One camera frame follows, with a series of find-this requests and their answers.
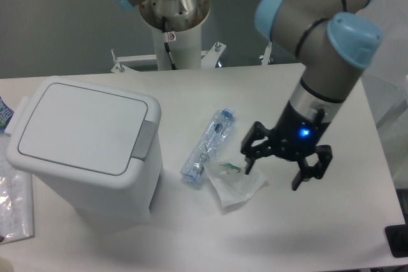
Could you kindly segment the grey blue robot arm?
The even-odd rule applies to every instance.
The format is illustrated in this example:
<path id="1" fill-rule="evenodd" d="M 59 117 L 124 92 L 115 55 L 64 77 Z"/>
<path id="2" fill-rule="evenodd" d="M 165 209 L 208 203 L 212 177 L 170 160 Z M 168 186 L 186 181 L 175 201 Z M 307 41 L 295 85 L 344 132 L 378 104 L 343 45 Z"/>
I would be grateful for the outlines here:
<path id="1" fill-rule="evenodd" d="M 193 34 L 209 13 L 208 0 L 116 0 L 139 7 L 156 37 L 160 70 L 201 67 L 201 40 Z M 367 69 L 382 41 L 380 30 L 357 12 L 373 0 L 261 0 L 256 29 L 305 66 L 273 129 L 253 124 L 241 144 L 246 171 L 271 155 L 296 162 L 292 188 L 324 176 L 332 159 L 319 140 Z"/>

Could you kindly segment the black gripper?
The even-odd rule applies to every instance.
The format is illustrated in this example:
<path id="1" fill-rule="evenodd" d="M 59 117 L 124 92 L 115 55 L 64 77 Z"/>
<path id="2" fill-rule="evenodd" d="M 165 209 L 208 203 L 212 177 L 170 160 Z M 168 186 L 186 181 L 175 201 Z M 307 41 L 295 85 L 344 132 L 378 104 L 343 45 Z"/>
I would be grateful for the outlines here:
<path id="1" fill-rule="evenodd" d="M 299 171 L 291 183 L 296 191 L 310 178 L 322 179 L 333 158 L 330 145 L 317 143 L 330 125 L 323 108 L 318 108 L 309 119 L 288 103 L 276 126 L 267 129 L 255 121 L 241 142 L 240 152 L 245 155 L 245 174 L 248 175 L 256 160 L 275 155 L 287 161 L 296 161 Z M 316 154 L 317 162 L 310 166 L 306 157 Z"/>

